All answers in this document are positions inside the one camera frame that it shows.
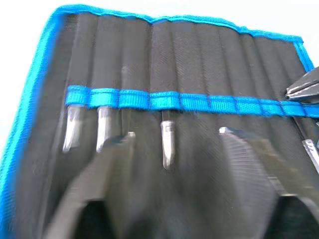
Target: pliers jaw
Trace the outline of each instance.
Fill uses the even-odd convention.
[[[319,103],[319,67],[306,73],[286,90],[286,99],[304,104]]]

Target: tool pouch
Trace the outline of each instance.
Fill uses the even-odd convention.
[[[300,134],[302,128],[318,141],[319,106],[285,98],[313,68],[297,36],[212,17],[58,8],[43,30],[0,161],[1,238],[45,238],[70,183],[97,154],[101,107],[110,109],[110,136],[136,136],[125,169],[130,183],[120,207],[118,197],[108,198],[105,214],[120,214],[113,210],[105,221],[93,205],[74,238],[251,238],[219,129],[267,139],[319,189]],[[70,107],[80,107],[78,139],[64,150]],[[164,111],[174,122],[169,170],[162,162]],[[120,180],[112,177],[109,187]]]

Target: blue elastic strap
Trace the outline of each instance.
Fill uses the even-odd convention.
[[[126,18],[140,18],[150,24],[167,20],[167,21],[191,21],[195,23],[206,23],[218,26],[229,27],[239,33],[250,34],[254,37],[267,37],[275,40],[283,40],[293,42],[296,51],[303,63],[305,70],[308,72],[314,68],[311,60],[309,59],[305,48],[303,47],[303,40],[298,36],[283,35],[278,33],[249,30],[246,27],[239,27],[232,22],[213,17],[205,16],[164,16],[164,17],[150,17],[141,14],[134,14],[128,12],[120,12],[114,10],[101,9],[97,7],[77,4],[65,5],[59,7],[49,18],[46,26],[42,32],[35,57],[33,59],[24,89],[21,96],[20,105],[16,113],[11,132],[9,134],[6,146],[3,151],[2,160],[0,161],[0,238],[7,239],[10,233],[6,231],[7,223],[12,218],[14,208],[14,183],[15,172],[19,166],[19,160],[23,153],[25,143],[31,131],[35,113],[37,110],[37,103],[39,94],[42,89],[43,78],[47,72],[47,67],[51,59],[52,51],[55,45],[56,35],[59,33],[61,26],[64,23],[66,14],[77,14],[82,12],[90,12],[95,15],[113,15]],[[99,105],[109,105],[111,107],[134,107],[138,109],[153,109],[153,110],[196,110],[210,111],[213,113],[230,113],[236,114],[259,114],[263,115],[285,115],[293,110],[296,114],[298,110],[293,106],[282,106],[280,102],[273,102],[269,100],[260,100],[263,110],[258,111],[257,108],[251,108],[256,105],[254,100],[239,100],[233,97],[220,96],[194,96],[179,95],[176,92],[154,93],[146,95],[145,93],[138,93],[136,96],[131,95],[132,92],[119,93],[115,89],[101,89],[98,90],[74,90],[72,94],[67,96],[67,101],[78,102],[79,104],[87,104],[91,107],[98,107]],[[317,107],[302,106],[305,114],[309,117],[318,116]]]
[[[92,89],[70,86],[66,105],[86,105],[89,108],[109,106],[146,111],[181,110],[219,114],[256,115],[263,117],[319,117],[319,106],[298,102],[274,101],[254,97],[207,96],[178,92],[148,93],[137,90]]]

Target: blue trim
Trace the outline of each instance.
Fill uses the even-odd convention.
[[[319,105],[273,101],[254,97],[207,96],[178,92],[148,93],[137,90],[92,89],[83,86],[68,88],[66,105],[85,105],[89,108],[109,106],[145,111],[195,111],[219,114],[257,115],[263,117],[319,118]]]
[[[16,113],[13,126],[10,135],[7,140],[7,144],[3,151],[2,160],[0,161],[0,238],[6,239],[14,237],[9,235],[6,231],[6,224],[11,219],[14,209],[14,183],[15,172],[19,166],[19,161],[23,153],[25,143],[30,135],[33,120],[35,118],[37,103],[39,94],[42,89],[43,78],[47,72],[47,67],[51,59],[52,51],[55,45],[55,39],[60,31],[61,26],[64,23],[65,14],[75,14],[81,12],[90,12],[95,15],[114,15],[118,17],[132,18],[136,17],[143,19],[151,24],[167,21],[191,21],[195,23],[207,23],[217,26],[224,26],[236,30],[239,33],[250,34],[254,37],[267,37],[275,40],[284,40],[293,42],[296,47],[296,51],[303,63],[305,70],[309,71],[313,69],[306,50],[303,47],[303,40],[298,36],[283,35],[278,33],[249,30],[246,27],[239,27],[232,22],[213,17],[205,16],[164,16],[153,18],[146,15],[120,12],[114,10],[106,10],[97,7],[77,4],[77,5],[65,5],[59,7],[49,18],[46,26],[42,32],[35,57],[33,59],[27,80],[21,96],[20,105]],[[230,113],[236,114],[256,114],[262,113],[265,116],[270,115],[289,115],[300,114],[300,105],[287,105],[282,106],[279,102],[269,100],[259,100],[262,102],[262,110],[258,111],[254,106],[256,105],[255,99],[237,99],[234,97],[222,97],[220,96],[191,96],[180,95],[177,92],[165,92],[165,93],[153,93],[152,96],[148,93],[138,93],[136,96],[133,92],[119,92],[115,89],[101,89],[98,90],[85,90],[76,91],[68,95],[68,102],[78,102],[81,105],[85,105],[88,101],[91,107],[98,107],[99,105],[109,105],[111,107],[132,107],[138,109],[153,109],[153,110],[202,110],[205,112],[216,113]],[[82,95],[90,95],[89,98],[81,98]],[[251,101],[250,103],[241,103],[241,101]],[[317,116],[317,107],[303,106],[305,114],[308,116]]]

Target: white background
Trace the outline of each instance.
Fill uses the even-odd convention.
[[[4,0],[0,13],[0,158],[42,28],[57,7],[75,3],[151,16],[221,17],[249,29],[299,35],[319,66],[319,0]]]

